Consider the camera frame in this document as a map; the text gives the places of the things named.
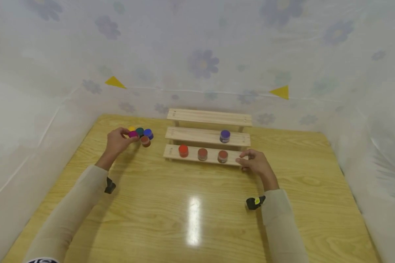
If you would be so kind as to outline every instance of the wooden shelf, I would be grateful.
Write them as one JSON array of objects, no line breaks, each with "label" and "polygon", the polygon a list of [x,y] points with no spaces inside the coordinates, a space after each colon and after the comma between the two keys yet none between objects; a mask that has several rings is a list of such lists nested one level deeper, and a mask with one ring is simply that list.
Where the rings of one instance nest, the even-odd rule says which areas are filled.
[{"label": "wooden shelf", "polygon": [[216,111],[184,110],[171,108],[167,119],[174,121],[205,122],[226,125],[237,125],[240,127],[252,127],[252,119],[248,114],[218,113]]},{"label": "wooden shelf", "polygon": [[198,161],[200,163],[214,163],[214,164],[223,164],[223,165],[233,165],[233,166],[240,166],[236,163],[236,158],[239,158],[241,152],[237,152],[235,150],[226,150],[228,152],[228,160],[226,163],[220,163],[218,161],[218,153],[220,152],[219,149],[211,149],[206,148],[208,150],[208,158],[206,161],[200,161],[198,157],[198,150],[200,147],[189,147],[189,156],[186,158],[180,157],[178,154],[178,147],[179,145],[167,144],[165,146],[164,157],[175,159],[175,160],[185,160],[185,161]]},{"label": "wooden shelf", "polygon": [[165,134],[166,139],[179,141],[193,141],[207,144],[220,144],[228,146],[250,146],[250,135],[248,133],[231,132],[230,141],[223,144],[219,140],[219,130],[202,130],[184,127],[168,127]]}]

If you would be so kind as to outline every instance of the left hand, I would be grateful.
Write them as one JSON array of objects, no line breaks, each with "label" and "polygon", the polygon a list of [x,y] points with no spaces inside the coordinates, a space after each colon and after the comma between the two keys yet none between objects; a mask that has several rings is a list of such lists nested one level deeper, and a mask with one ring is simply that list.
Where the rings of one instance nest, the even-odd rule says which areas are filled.
[{"label": "left hand", "polygon": [[129,132],[130,130],[119,127],[107,134],[107,147],[105,153],[118,156],[127,149],[131,143],[139,140],[139,137],[126,138],[125,135]]}]

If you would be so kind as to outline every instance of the white fabric backdrop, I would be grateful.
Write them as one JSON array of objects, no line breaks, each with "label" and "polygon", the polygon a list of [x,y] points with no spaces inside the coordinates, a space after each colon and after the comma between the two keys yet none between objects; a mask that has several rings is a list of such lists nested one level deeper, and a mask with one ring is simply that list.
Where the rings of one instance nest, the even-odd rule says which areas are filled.
[{"label": "white fabric backdrop", "polygon": [[395,0],[1,0],[0,260],[97,116],[169,107],[325,133],[395,262]]}]

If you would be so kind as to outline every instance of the hand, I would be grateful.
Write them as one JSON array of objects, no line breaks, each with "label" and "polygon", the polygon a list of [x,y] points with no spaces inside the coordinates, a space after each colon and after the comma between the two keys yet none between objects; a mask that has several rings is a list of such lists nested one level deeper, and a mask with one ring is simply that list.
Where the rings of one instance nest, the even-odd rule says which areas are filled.
[{"label": "hand", "polygon": [[125,135],[129,132],[130,130],[119,127],[107,134],[107,147],[105,153],[118,156],[120,153],[124,152],[131,143],[139,140],[139,137],[126,138]]},{"label": "hand", "polygon": [[139,137],[126,138],[125,134],[129,132],[130,130],[120,127],[107,134],[107,147],[95,166],[108,171],[120,153],[139,140]]},{"label": "hand", "polygon": [[279,189],[277,178],[263,152],[253,149],[245,150],[241,153],[240,158],[236,159],[236,162],[242,165],[243,171],[250,168],[259,175],[265,191]]}]

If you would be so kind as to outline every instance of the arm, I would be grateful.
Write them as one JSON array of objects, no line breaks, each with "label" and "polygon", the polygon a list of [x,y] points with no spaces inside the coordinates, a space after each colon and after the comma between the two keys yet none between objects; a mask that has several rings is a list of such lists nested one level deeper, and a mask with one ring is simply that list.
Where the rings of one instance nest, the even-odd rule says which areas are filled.
[{"label": "arm", "polygon": [[274,263],[308,263],[309,258],[303,240],[294,221],[294,214],[287,194],[279,189],[277,178],[265,155],[256,150],[246,150],[237,158],[245,171],[251,169],[262,180],[265,201],[262,205],[263,224],[268,237]]},{"label": "arm", "polygon": [[66,252],[80,225],[98,203],[106,187],[108,170],[130,143],[129,131],[118,128],[107,135],[107,147],[95,165],[88,166],[73,188],[61,200],[31,243],[23,262],[49,259],[63,263]]}]

